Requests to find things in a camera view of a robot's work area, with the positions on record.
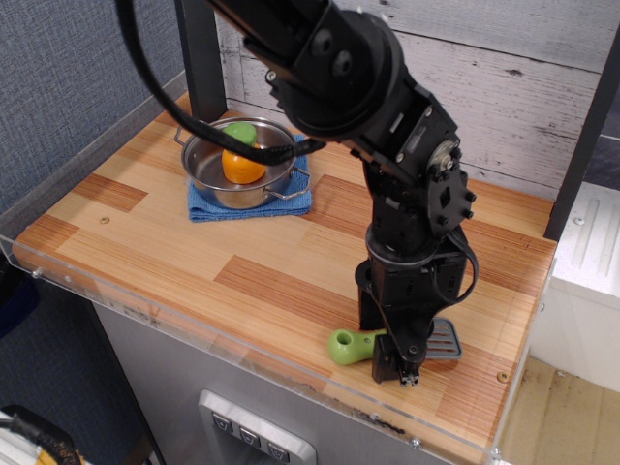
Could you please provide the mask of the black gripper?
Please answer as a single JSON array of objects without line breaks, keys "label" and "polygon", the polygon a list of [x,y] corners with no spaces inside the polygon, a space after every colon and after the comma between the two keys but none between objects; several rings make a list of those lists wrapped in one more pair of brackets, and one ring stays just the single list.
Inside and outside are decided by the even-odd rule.
[{"label": "black gripper", "polygon": [[419,362],[426,361],[433,319],[459,299],[467,259],[440,253],[427,263],[396,267],[371,257],[356,269],[361,330],[385,329],[375,337],[372,378],[419,384]]}]

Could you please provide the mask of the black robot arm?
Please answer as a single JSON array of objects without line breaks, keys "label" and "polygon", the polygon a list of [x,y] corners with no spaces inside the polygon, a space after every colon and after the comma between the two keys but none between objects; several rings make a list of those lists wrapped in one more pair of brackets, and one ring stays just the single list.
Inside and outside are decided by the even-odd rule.
[{"label": "black robot arm", "polygon": [[297,129],[346,145],[362,162],[372,220],[356,270],[359,324],[376,332],[374,380],[415,385],[435,316],[468,296],[464,273],[478,265],[461,227],[476,197],[456,124],[375,15],[330,1],[216,1],[213,9],[265,63]]}]

